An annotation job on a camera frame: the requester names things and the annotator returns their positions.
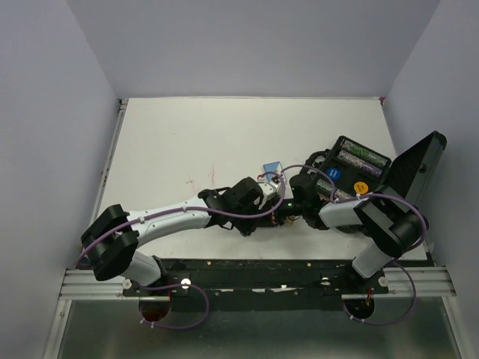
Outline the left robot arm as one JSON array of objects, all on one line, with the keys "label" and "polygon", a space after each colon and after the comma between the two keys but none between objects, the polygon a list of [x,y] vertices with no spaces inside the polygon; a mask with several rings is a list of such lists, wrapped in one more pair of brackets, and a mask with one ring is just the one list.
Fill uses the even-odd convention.
[{"label": "left robot arm", "polygon": [[251,235],[263,219],[272,217],[286,194],[284,179],[272,182],[266,175],[246,177],[232,187],[204,189],[172,206],[126,211],[109,206],[82,234],[82,259],[87,259],[98,281],[117,276],[140,284],[149,295],[158,295],[166,285],[157,259],[138,249],[153,240],[186,230],[221,227]]}]

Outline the blue small blind button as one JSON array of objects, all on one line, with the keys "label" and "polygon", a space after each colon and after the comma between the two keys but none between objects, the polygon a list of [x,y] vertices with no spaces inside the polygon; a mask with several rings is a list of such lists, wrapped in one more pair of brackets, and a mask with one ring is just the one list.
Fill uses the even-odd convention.
[{"label": "blue small blind button", "polygon": [[326,170],[326,174],[331,178],[333,181],[339,180],[341,178],[341,171],[338,168],[328,168]]}]

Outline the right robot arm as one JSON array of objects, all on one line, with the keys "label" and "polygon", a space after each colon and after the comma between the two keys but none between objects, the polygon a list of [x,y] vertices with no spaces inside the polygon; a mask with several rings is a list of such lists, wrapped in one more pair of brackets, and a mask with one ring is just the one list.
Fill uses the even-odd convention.
[{"label": "right robot arm", "polygon": [[314,229],[359,231],[371,238],[344,275],[346,288],[354,293],[363,292],[380,269],[418,247],[429,229],[417,207],[387,185],[354,196],[323,180],[313,182],[307,174],[295,175],[290,185],[293,196],[273,212],[274,224],[301,217]]}]

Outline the yellow big blind button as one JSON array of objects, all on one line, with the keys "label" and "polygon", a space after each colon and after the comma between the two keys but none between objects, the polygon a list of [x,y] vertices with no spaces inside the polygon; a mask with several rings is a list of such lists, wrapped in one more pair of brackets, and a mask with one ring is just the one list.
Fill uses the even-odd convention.
[{"label": "yellow big blind button", "polygon": [[355,182],[353,185],[354,191],[356,194],[367,194],[369,192],[369,186],[366,182],[358,181]]}]

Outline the blue playing card deck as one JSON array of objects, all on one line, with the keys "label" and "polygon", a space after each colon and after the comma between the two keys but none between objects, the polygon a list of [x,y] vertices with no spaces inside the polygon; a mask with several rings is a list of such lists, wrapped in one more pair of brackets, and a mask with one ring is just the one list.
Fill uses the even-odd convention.
[{"label": "blue playing card deck", "polygon": [[270,162],[263,164],[263,171],[266,173],[266,178],[271,181],[275,174],[281,174],[283,167],[280,162]]}]

